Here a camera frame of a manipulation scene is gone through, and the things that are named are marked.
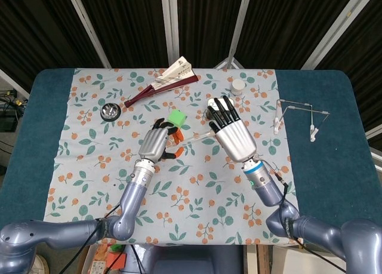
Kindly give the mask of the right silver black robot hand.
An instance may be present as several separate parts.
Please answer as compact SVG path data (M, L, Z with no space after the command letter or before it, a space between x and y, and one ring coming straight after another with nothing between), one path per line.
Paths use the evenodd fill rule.
M249 161L257 152L253 136L227 96L215 97L213 101L207 109L212 116L209 126L216 140L233 162Z

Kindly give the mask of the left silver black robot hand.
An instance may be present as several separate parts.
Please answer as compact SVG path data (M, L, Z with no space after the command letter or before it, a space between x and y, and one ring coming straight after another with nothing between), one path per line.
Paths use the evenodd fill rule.
M176 153L171 153L166 151L166 145L169 137L177 135L179 130L173 123L165 122L164 118L157 119L143 139L138 151L140 159L149 160L154 164L162 159L177 159L183 153L183 148L180 147Z

